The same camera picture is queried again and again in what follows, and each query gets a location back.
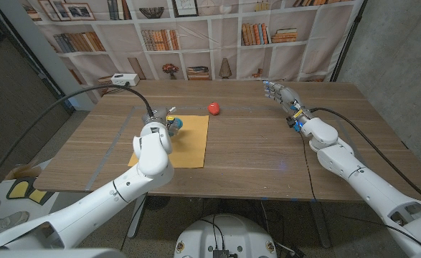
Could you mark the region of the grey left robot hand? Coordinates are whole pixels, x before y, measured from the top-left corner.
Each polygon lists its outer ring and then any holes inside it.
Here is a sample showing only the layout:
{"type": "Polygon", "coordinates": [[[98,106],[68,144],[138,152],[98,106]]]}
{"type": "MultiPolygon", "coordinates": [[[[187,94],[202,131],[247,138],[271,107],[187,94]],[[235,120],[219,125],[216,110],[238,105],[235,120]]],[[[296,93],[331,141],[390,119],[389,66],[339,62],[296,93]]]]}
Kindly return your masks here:
{"type": "Polygon", "coordinates": [[[176,107],[158,107],[151,109],[153,116],[150,117],[148,113],[143,115],[142,121],[144,125],[152,122],[163,124],[168,130],[169,136],[173,137],[177,135],[183,126],[183,121],[174,117],[171,114],[176,111],[176,107]]]}

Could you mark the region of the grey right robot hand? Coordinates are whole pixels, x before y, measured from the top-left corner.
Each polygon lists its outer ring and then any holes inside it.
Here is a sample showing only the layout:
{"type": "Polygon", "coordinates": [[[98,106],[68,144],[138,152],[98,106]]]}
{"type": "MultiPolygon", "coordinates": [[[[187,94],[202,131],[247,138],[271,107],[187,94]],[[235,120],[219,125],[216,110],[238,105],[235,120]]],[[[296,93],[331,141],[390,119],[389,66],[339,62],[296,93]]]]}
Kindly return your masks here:
{"type": "Polygon", "coordinates": [[[289,120],[303,125],[313,119],[311,112],[305,107],[295,90],[277,82],[264,80],[262,83],[265,89],[265,96],[279,103],[288,114],[289,120]]]}

